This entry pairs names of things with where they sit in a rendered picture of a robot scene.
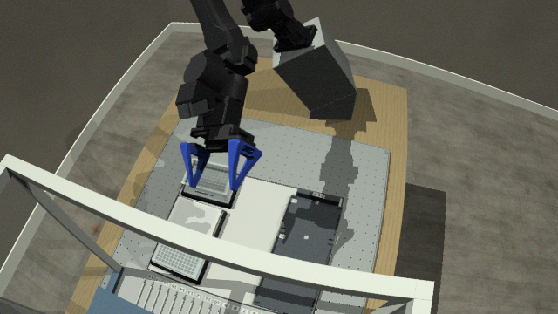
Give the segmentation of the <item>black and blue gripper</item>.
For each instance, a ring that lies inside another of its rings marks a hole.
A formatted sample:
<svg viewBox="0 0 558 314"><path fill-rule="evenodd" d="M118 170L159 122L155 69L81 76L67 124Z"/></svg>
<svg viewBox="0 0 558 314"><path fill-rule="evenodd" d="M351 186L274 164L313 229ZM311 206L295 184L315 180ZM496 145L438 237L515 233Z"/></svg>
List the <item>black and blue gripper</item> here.
<svg viewBox="0 0 558 314"><path fill-rule="evenodd" d="M243 106L241 105L237 126L227 124L191 128L190 136L195 139L198 139L198 137L205 139L205 147L197 143L183 142L180 144L190 187L196 188L211 153L228 153L229 186L230 190L233 191L237 191L247 173L261 158L262 151L255 147L255 136L240 128L242 110ZM194 177L191 154L198 157ZM240 155L246 157L246 161L236 178Z"/></svg>

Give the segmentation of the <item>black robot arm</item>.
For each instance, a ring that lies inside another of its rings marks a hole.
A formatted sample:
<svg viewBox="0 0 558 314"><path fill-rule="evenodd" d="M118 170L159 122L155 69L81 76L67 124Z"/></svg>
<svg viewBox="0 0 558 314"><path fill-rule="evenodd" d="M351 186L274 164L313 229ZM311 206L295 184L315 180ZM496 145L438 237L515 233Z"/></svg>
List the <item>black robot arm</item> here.
<svg viewBox="0 0 558 314"><path fill-rule="evenodd" d="M257 49L243 36L223 0L190 2L207 49L191 57L184 72L186 84L180 85L175 101L179 118L199 115L196 127L237 126L248 89L244 76L255 72ZM288 0L242 0L240 10L254 31L270 28L276 34L276 53L310 47L317 32L314 24L303 26L293 17Z"/></svg>

